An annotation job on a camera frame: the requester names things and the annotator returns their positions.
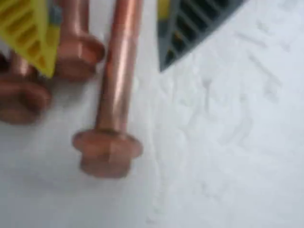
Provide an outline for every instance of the bolt shaft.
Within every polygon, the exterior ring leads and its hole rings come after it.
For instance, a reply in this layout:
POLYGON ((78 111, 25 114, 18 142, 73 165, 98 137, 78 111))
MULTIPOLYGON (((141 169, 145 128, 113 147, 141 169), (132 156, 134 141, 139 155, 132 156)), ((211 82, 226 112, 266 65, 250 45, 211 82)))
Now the bolt shaft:
POLYGON ((18 77, 24 79, 30 79, 33 75, 36 74, 36 69, 32 65, 30 65, 27 60, 16 54, 14 51, 10 52, 9 60, 9 71, 13 75, 18 75, 18 77))
POLYGON ((117 0, 96 129, 126 132, 142 0, 117 0))
POLYGON ((62 35, 82 35, 89 31, 89 0, 61 0, 62 35))

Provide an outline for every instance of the yellow and black object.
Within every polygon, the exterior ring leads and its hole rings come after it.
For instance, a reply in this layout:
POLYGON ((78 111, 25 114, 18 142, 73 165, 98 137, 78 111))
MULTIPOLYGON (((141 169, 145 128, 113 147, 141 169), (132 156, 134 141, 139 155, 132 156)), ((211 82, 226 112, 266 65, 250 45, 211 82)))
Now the yellow and black object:
POLYGON ((158 0, 160 70, 213 33, 245 0, 158 0))

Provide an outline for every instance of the copper bolt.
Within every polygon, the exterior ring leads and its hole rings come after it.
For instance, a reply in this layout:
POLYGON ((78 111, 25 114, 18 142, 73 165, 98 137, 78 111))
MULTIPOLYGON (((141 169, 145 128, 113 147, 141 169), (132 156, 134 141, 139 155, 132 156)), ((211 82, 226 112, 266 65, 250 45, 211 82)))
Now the copper bolt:
POLYGON ((89 0, 58 0, 63 10, 56 75, 86 81, 95 74, 104 55, 103 44, 89 34, 89 0))
POLYGON ((51 100, 51 94, 37 84, 37 71, 11 52, 8 70, 0 76, 0 120, 29 124, 37 120, 51 100))
POLYGON ((100 178, 127 175, 141 143, 126 132, 142 0, 117 0, 95 129, 78 133, 81 169, 100 178))

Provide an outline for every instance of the hex head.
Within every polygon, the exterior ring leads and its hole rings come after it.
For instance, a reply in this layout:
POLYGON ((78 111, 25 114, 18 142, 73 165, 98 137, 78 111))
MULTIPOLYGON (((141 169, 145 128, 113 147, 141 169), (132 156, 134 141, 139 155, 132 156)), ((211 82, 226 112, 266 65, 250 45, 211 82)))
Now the hex head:
POLYGON ((137 139, 109 130, 78 133, 73 138, 73 145, 82 153, 80 168, 98 178, 125 177, 131 160, 143 151, 137 139))
POLYGON ((87 81, 104 55, 103 44, 90 35, 65 38, 59 45, 55 75, 72 82, 87 81))
POLYGON ((31 124, 49 107, 50 92, 32 82, 6 74, 0 79, 0 120, 9 124, 31 124))

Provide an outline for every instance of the white background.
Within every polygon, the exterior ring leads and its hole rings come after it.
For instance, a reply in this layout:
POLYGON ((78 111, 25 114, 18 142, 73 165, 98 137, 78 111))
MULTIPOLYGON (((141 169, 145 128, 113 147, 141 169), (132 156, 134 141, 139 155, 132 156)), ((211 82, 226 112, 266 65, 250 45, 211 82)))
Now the white background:
MULTIPOLYGON (((105 43, 113 2, 91 0, 105 43)), ((129 130, 145 151, 124 180, 82 174, 71 146, 98 80, 55 86, 35 126, 0 125, 1 227, 304 227, 304 1, 249 0, 159 74, 146 0, 135 74, 129 130)))

